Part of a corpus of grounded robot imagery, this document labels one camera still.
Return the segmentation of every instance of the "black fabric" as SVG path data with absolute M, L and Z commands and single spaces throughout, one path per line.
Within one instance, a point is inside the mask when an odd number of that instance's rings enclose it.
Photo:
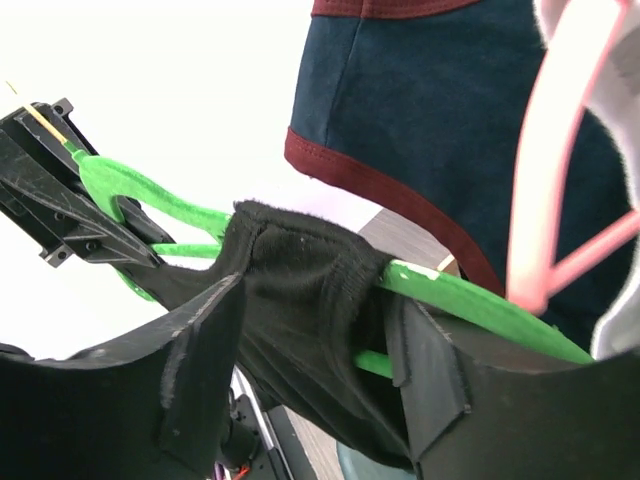
M 247 298 L 238 360 L 258 387 L 373 460 L 409 467 L 399 391 L 353 364 L 361 349 L 386 349 L 389 294 L 373 285 L 390 260 L 324 220 L 242 202 L 210 270 L 125 270 L 167 308 L 242 272 Z

